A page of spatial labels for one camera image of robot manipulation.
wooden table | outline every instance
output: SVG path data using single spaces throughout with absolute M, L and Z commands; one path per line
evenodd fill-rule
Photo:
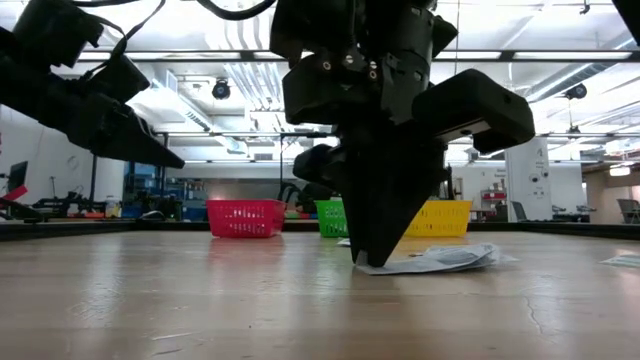
M 2 359 L 639 359 L 640 242 L 471 233 L 521 261 L 371 277 L 317 234 L 0 243 Z M 457 242 L 461 240 L 444 240 Z M 395 258 L 433 242 L 407 240 Z

black cable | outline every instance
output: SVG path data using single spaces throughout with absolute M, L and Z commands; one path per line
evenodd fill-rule
M 120 2 L 129 1 L 129 2 L 131 2 L 131 0 L 106 0 L 106 1 L 120 1 Z M 109 59 L 107 59 L 102 64 L 96 66 L 95 68 L 89 70 L 84 76 L 90 78 L 93 75 L 94 72 L 96 72 L 96 71 L 106 67 L 107 65 L 109 65 L 109 63 L 111 61 L 113 61 L 113 59 L 119 59 L 120 57 L 122 57 L 124 55 L 125 50 L 127 49 L 127 41 L 129 39 L 131 39 L 133 37 L 133 35 L 135 35 L 138 31 L 140 31 L 140 29 L 142 29 L 142 27 L 147 23 L 147 21 L 151 20 L 151 18 L 154 17 L 160 11 L 160 9 L 162 9 L 164 7 L 164 5 L 166 3 L 167 3 L 167 0 L 160 0 L 160 3 L 158 4 L 158 6 L 156 6 L 156 8 L 153 10 L 153 12 L 151 12 L 151 14 L 149 16 L 147 16 L 144 20 L 142 20 L 139 24 L 137 24 L 136 26 L 132 27 L 131 30 L 129 30 L 129 32 L 127 32 L 126 34 L 124 33 L 124 31 L 122 31 L 122 28 L 120 28 L 118 25 L 114 24 L 113 22 L 111 22 L 111 21 L 109 21 L 109 20 L 107 20 L 105 18 L 102 18 L 102 17 L 94 15 L 94 17 L 101 24 L 109 26 L 109 27 L 115 29 L 120 34 L 122 34 L 122 39 L 120 39 L 118 41 L 116 46 L 111 51 L 111 56 L 109 57 Z
M 103 6 L 117 6 L 129 4 L 140 0 L 101 0 L 101 1 L 72 1 L 71 4 L 77 7 L 103 7 Z
M 225 10 L 218 5 L 214 4 L 211 0 L 196 0 L 205 9 L 211 11 L 215 16 L 229 21 L 242 21 L 251 19 L 257 16 L 275 4 L 276 0 L 264 0 L 258 5 L 255 5 L 249 9 L 240 11 Z

paper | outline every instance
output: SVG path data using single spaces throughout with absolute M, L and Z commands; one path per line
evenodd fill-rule
M 434 246 L 425 251 L 422 256 L 387 262 L 381 268 L 369 266 L 367 254 L 361 252 L 356 261 L 356 267 L 369 275 L 420 274 L 463 271 L 492 266 L 505 261 L 517 261 L 517 259 L 503 256 L 500 248 L 486 243 L 455 247 Z
M 640 255 L 627 254 L 613 257 L 609 260 L 602 261 L 601 264 L 640 267 Z
M 342 246 L 342 247 L 351 247 L 351 240 L 349 240 L 349 239 L 341 239 L 340 241 L 338 241 L 338 243 L 336 245 L 337 246 Z

crumpled paper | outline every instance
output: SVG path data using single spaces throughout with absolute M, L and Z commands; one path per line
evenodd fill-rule
M 422 274 L 477 269 L 509 261 L 518 261 L 518 259 L 503 255 L 500 248 L 494 244 L 484 243 L 466 246 L 433 246 L 422 256 L 389 261 L 380 268 L 369 266 L 367 254 L 363 251 L 358 255 L 356 267 L 369 275 Z

red object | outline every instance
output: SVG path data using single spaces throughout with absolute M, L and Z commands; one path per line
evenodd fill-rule
M 507 198 L 506 193 L 495 192 L 495 193 L 484 193 L 482 198 L 485 200 L 505 200 Z
M 207 200 L 213 236 L 268 238 L 279 234 L 287 204 L 277 200 Z
M 7 195 L 3 196 L 2 198 L 5 199 L 5 200 L 16 201 L 22 195 L 26 194 L 27 192 L 28 192 L 27 187 L 22 185 L 20 187 L 15 188 L 12 192 L 8 193 Z

